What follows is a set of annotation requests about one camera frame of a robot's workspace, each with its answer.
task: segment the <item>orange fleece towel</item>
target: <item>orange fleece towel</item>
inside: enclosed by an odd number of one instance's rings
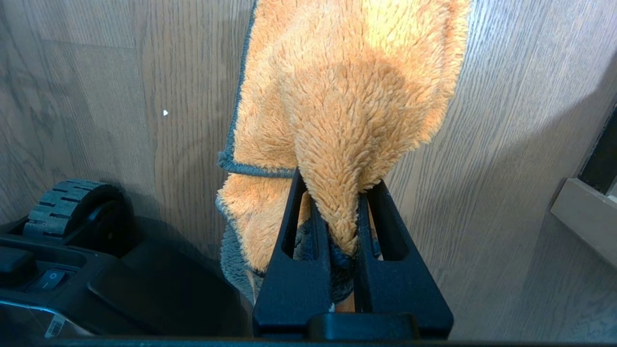
[[[463,61],[469,0],[259,0],[217,204],[267,269],[291,175],[353,257],[358,193],[439,130]]]

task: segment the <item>wood grain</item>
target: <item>wood grain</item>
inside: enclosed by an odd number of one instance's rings
[[[54,182],[105,179],[216,258],[216,157],[250,8],[0,0],[0,223]],[[453,339],[617,341],[617,272],[547,212],[615,104],[614,13],[611,0],[473,3],[444,127],[387,178]]]
[[[214,205],[225,175],[217,153],[231,122],[251,3],[133,3],[160,215],[212,258],[224,228]]]

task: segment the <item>black rubber wheel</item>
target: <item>black rubber wheel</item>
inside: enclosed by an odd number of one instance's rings
[[[74,179],[60,182],[43,194],[30,211],[23,235],[60,241],[106,201],[124,203],[124,197],[118,188],[106,183]]]

